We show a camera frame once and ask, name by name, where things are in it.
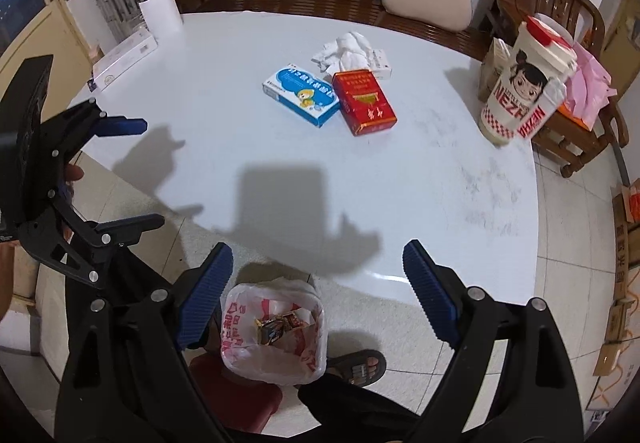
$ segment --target red lid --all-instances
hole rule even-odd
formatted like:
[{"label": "red lid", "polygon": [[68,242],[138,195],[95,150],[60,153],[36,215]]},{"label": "red lid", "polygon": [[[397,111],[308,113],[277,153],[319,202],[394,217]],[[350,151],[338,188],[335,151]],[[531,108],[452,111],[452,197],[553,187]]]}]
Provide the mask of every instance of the red lid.
[{"label": "red lid", "polygon": [[550,46],[552,42],[556,42],[564,48],[571,49],[571,45],[564,38],[531,16],[527,16],[527,31],[542,46]]}]

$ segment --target finger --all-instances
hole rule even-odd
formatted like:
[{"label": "finger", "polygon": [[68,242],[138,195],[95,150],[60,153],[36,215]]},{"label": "finger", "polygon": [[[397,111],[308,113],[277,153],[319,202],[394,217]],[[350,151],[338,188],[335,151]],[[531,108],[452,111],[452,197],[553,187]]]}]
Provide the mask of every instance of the finger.
[{"label": "finger", "polygon": [[84,170],[78,165],[67,165],[65,167],[65,181],[78,181],[84,176]]}]

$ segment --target paper towel roll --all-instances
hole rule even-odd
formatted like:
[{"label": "paper towel roll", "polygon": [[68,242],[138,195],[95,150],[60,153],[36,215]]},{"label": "paper towel roll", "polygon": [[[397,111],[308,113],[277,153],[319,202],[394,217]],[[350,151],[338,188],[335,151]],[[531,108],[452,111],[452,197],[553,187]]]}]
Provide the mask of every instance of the paper towel roll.
[{"label": "paper towel roll", "polygon": [[148,0],[140,3],[140,11],[151,35],[158,42],[164,37],[179,32],[182,28],[182,16],[175,0]]}]

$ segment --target blue and white medicine box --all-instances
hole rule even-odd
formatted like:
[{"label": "blue and white medicine box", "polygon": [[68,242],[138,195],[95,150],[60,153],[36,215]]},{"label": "blue and white medicine box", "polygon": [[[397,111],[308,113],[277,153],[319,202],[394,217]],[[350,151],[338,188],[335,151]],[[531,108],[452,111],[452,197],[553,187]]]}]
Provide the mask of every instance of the blue and white medicine box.
[{"label": "blue and white medicine box", "polygon": [[340,100],[331,84],[295,64],[289,64],[269,77],[262,89],[318,128],[340,109]]}]

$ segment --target tile floor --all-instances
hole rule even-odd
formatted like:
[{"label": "tile floor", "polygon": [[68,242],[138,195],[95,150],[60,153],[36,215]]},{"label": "tile floor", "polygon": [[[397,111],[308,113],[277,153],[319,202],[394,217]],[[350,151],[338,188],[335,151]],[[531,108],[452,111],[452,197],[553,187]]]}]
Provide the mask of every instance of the tile floor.
[{"label": "tile floor", "polygon": [[[591,376],[602,343],[614,281],[612,190],[618,170],[609,150],[570,179],[559,175],[553,160],[534,153],[540,218],[535,293],[548,301],[574,367],[582,406],[595,385]],[[234,251],[231,282],[269,280],[285,275],[308,275],[268,261],[259,253],[201,229],[167,210],[86,155],[79,165],[84,179],[76,185],[74,203],[85,219],[101,222],[158,212],[164,227],[149,232],[133,251],[168,280],[188,267],[198,266],[217,241]],[[417,307],[372,298],[319,277],[310,279],[321,293],[330,325],[329,355],[372,347],[388,360],[388,371],[372,389],[416,412],[422,412],[440,383],[452,356],[447,344],[435,337]],[[42,352],[58,376],[67,356],[63,280],[43,268],[36,301],[43,317]],[[476,405],[467,426],[482,423],[498,383],[506,344],[497,343]],[[296,398],[284,390],[280,411],[265,433],[293,435],[317,423]]]}]

